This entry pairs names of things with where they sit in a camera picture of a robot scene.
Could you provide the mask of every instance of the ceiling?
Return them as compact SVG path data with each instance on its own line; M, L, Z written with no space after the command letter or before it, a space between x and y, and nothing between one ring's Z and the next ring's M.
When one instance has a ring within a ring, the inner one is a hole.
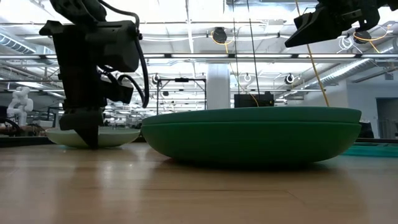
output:
M143 33L144 40L141 45L145 54L307 54L307 47L286 48L284 42L295 31L293 19L298 16L294 1L249 1L249 10L245 1L235 1L234 12L231 7L231 0L107 0L110 5L125 10L133 11L140 16L140 31ZM300 1L301 12L312 12L316 5L316 1L306 0ZM372 37L381 37L386 32L385 38L375 41L378 46L383 42L395 37L398 32L396 18L398 11L391 12L388 8L380 8L381 20L379 26L370 30ZM108 21L130 20L132 18L116 14L107 9ZM38 35L39 30L47 20L61 21L69 23L64 17L56 13L50 5L50 1L44 0L2 0L0 2L0 33L13 35L27 45L37 46L44 45L53 49L52 39L41 37ZM215 27L224 27L229 38L227 48L224 45L215 44L211 38L211 32ZM352 34L354 28L346 33ZM350 40L339 38L311 44L313 53L325 54L356 54L372 50L370 44L353 44ZM1 54L18 54L7 47L0 46ZM53 74L52 78L57 79L56 74L58 68L56 66L48 66L47 71L44 64L32 60L8 60L15 66L26 69L38 76L20 75L19 78L38 79ZM151 75L158 74L161 78L203 78L208 72L208 64L206 60L178 60L173 62L172 59L149 59L149 73ZM236 74L236 62L229 62L231 67L231 75L239 75L239 82L244 88L256 88L255 75L259 77L260 88L288 88L284 84L284 77L287 74L293 74L296 77L302 76L302 81L312 79L314 72L312 64L307 62L280 63L275 62L258 62L256 64L257 71L254 69L254 62L239 62L239 74ZM336 65L336 62L317 63L319 71L326 71ZM136 73L130 74L142 86L142 71L139 69ZM251 77L250 81L245 81L245 76ZM192 101L193 98L203 98L204 94L199 86L195 83L170 83L169 88L173 89L197 89L193 93L170 92L167 97L170 101L173 99L189 99L180 106L166 106L168 101L164 101L164 111L185 111L185 110L201 110L203 103ZM236 81L231 77L231 87L236 88ZM155 105L155 100L151 100L150 107Z

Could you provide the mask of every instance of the teal mat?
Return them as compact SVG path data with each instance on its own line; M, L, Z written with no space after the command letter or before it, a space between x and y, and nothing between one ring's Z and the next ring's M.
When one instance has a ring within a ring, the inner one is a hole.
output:
M355 143L343 153L347 156L398 157L398 144Z

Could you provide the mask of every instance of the wooden tabletop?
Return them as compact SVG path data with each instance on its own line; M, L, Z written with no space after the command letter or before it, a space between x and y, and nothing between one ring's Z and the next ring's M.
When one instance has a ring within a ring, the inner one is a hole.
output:
M0 149L0 223L397 223L398 159L299 170L177 164L147 144Z

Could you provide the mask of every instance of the white bowl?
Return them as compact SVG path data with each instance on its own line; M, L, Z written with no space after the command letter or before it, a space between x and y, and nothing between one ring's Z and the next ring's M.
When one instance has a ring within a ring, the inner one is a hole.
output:
M137 129L112 129L99 127L98 147L116 147L133 142L138 138L140 130ZM74 131L61 131L59 128L46 130L47 137L55 144L70 147L88 147L82 138Z

